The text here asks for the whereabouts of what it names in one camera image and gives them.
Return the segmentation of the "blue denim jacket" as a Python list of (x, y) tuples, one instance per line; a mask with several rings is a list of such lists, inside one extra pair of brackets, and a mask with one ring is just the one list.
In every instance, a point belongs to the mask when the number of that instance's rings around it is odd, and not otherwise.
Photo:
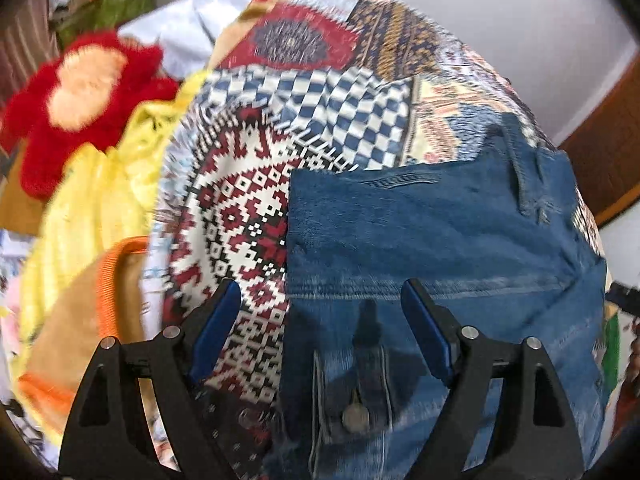
[(469, 162), (296, 170), (290, 179), (273, 479), (400, 479), (446, 390), (401, 311), (418, 280), (490, 338), (546, 347), (591, 460), (605, 393), (593, 356), (606, 264), (574, 223), (566, 155), (505, 114)]

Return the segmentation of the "green cloth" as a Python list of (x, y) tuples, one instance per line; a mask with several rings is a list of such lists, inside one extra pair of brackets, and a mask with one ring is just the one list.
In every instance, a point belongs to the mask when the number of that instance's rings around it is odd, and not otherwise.
[(620, 323), (618, 314), (605, 322), (603, 332), (604, 355), (602, 370), (604, 390), (609, 396), (618, 382), (618, 360), (620, 359)]

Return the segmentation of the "tan orange-trimmed blanket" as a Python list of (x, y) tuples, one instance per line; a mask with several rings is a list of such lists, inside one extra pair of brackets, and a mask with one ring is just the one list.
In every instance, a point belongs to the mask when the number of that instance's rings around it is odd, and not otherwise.
[(63, 288), (17, 374), (16, 395), (54, 443), (99, 342), (144, 339), (139, 278), (147, 247), (145, 236), (125, 238)]

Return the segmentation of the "brown wooden door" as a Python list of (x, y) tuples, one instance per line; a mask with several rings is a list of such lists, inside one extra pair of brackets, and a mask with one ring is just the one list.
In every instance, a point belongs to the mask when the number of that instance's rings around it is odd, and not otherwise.
[(598, 226), (639, 200), (639, 84), (639, 59), (634, 58), (603, 101), (560, 144)]

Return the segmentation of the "yellow fleece blanket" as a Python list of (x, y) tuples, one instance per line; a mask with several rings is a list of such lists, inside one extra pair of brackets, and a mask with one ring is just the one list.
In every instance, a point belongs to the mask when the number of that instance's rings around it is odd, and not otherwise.
[(86, 143), (65, 163), (20, 273), (13, 392), (60, 293), (102, 252), (151, 231), (165, 148), (206, 76), (199, 70), (186, 78), (171, 101), (138, 104), (114, 148), (102, 152)]

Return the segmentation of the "red plush toy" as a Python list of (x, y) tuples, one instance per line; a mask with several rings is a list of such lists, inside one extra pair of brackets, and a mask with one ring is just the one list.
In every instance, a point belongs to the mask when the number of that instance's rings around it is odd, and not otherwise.
[(163, 74), (163, 57), (159, 46), (104, 30), (78, 37), (43, 64), (3, 112), (1, 147), (26, 143), (22, 190), (48, 200), (81, 145), (104, 152), (119, 142), (138, 104), (173, 99), (179, 84)]

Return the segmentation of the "patchwork patterned bedspread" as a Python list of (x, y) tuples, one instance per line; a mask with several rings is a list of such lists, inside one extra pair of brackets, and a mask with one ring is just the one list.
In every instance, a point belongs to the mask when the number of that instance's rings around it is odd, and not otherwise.
[[(270, 478), (292, 173), (469, 162), (505, 114), (530, 145), (560, 151), (504, 78), (398, 0), (278, 2), (207, 75), (165, 150), (142, 320), (154, 336), (221, 281), (239, 285), (242, 304), (209, 379), (215, 436), (242, 474)], [(266, 456), (236, 452), (239, 440), (265, 445)]]

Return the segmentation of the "white cloth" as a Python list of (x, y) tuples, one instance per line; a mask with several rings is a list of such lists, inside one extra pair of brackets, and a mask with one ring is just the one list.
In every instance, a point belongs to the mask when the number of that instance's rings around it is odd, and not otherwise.
[(252, 0), (177, 0), (119, 27), (118, 36), (163, 50), (162, 69), (186, 79), (202, 70), (215, 42)]

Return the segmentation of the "striped brown curtain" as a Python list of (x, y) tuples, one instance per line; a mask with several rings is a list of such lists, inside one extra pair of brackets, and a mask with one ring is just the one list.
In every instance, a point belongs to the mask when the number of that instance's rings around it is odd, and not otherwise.
[(1, 26), (1, 107), (59, 54), (49, 27), (49, 0), (23, 0)]

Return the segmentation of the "green patterned bag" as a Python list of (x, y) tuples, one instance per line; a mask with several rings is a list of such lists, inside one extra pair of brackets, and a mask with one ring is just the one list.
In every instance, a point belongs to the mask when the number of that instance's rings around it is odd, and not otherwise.
[(156, 8), (155, 0), (93, 0), (54, 26), (62, 50), (87, 32), (116, 29)]

